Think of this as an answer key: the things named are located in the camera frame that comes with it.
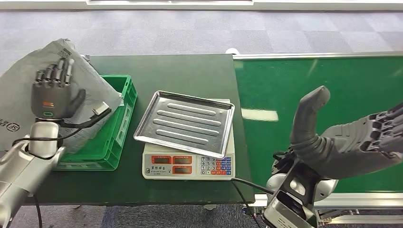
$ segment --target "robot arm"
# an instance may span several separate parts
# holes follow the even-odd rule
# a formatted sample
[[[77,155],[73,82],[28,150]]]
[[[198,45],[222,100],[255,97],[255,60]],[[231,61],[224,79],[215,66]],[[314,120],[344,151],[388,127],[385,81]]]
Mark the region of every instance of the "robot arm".
[[[94,109],[94,115],[81,124],[65,123],[83,103],[86,92],[71,91],[74,60],[60,59],[57,64],[39,71],[32,84],[31,110],[37,117],[31,132],[14,141],[0,159],[0,228],[9,227],[25,198],[36,192],[65,153],[60,127],[87,128],[111,112],[107,104]]]
[[[286,153],[275,155],[274,175],[268,181],[268,187],[276,190],[268,197],[263,214],[270,228],[315,227],[312,208],[321,184],[379,171],[402,161],[403,103],[351,123],[331,126],[318,136],[317,113],[329,98],[329,90],[321,86],[299,102],[291,145]],[[270,186],[279,174],[282,181]]]

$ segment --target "stainless steel tray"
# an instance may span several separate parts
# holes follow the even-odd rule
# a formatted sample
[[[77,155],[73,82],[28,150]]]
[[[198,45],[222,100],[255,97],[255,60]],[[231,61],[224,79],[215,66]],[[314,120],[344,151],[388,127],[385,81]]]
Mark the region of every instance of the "stainless steel tray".
[[[134,139],[183,151],[223,158],[235,106],[217,100],[157,91]]]

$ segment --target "green plastic crate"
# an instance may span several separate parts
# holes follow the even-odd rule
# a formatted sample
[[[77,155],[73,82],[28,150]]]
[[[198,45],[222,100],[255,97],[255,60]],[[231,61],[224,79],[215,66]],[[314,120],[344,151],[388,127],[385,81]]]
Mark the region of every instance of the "green plastic crate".
[[[122,154],[137,92],[129,75],[102,76],[116,91],[122,93],[124,106],[113,115],[83,148],[65,155],[55,170],[65,171],[113,171]]]

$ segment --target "scale keypad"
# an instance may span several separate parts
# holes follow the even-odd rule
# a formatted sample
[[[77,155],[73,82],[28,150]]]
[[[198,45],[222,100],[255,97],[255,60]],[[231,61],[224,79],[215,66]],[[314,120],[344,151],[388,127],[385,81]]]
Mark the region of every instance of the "scale keypad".
[[[201,157],[201,175],[231,175],[231,157]]]

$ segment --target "dark green tabletop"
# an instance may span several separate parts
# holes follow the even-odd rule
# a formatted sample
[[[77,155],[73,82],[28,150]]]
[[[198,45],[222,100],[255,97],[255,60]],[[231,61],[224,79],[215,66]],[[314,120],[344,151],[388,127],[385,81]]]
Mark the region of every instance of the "dark green tabletop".
[[[256,111],[257,120],[244,120],[252,179],[261,185],[270,177],[272,153],[288,147],[295,109],[311,90],[325,85],[331,92],[318,114],[319,134],[403,101],[403,57],[235,60],[234,65],[241,107],[272,111],[278,117],[268,121],[258,116],[264,112]],[[403,164],[341,180],[335,192],[402,192],[402,173]]]
[[[237,82],[231,55],[92,57],[101,75],[128,74],[138,92],[120,164],[116,171],[54,171],[38,191],[42,204],[208,204],[241,203],[230,181],[146,180],[144,143],[133,133],[157,90],[205,98],[227,98],[236,107],[233,130],[236,176],[251,180]],[[239,184],[248,202],[251,187]]]

